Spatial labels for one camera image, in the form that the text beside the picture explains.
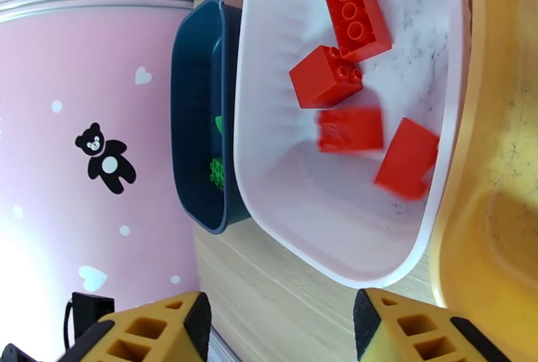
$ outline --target dark blue plastic bin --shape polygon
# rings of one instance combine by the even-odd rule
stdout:
[[[233,113],[241,10],[206,0],[181,24],[171,68],[174,178],[186,212],[213,234],[250,217],[233,169]],[[223,133],[215,117],[222,116]],[[222,157],[224,190],[209,179]]]

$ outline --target black cable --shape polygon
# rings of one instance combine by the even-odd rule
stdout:
[[[65,350],[68,351],[69,346],[69,333],[68,333],[68,325],[69,325],[69,314],[71,313],[71,310],[73,309],[73,302],[69,300],[67,302],[67,305],[65,306],[65,315],[63,317],[63,343],[65,345]]]

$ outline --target yellow plastic bin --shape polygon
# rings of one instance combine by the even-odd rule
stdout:
[[[473,0],[469,81],[431,245],[439,305],[538,361],[538,0]]]

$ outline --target pink wall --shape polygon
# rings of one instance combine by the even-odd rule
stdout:
[[[186,14],[80,9],[0,24],[0,347],[55,360],[72,291],[124,309],[198,287],[169,141],[171,48]],[[75,145],[93,122],[136,172],[120,194],[89,177],[88,149]]]

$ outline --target plastic bin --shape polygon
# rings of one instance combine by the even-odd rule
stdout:
[[[249,217],[233,171],[235,72],[241,10],[206,0],[183,21],[172,54],[174,178],[186,212],[213,234]],[[222,133],[215,122],[221,117]],[[222,159],[224,187],[211,180]]]
[[[439,305],[538,360],[537,0],[473,0],[461,128],[434,228]]]
[[[346,104],[380,105],[387,143],[405,116],[440,134],[423,201],[405,203],[373,184],[384,153],[317,150],[316,111],[299,108],[289,71],[318,45],[336,45],[325,0],[244,0],[237,70],[235,171],[249,212],[297,256],[355,288],[396,282],[427,247],[453,150],[468,37],[461,0],[378,2],[393,49],[360,64],[365,88]]]

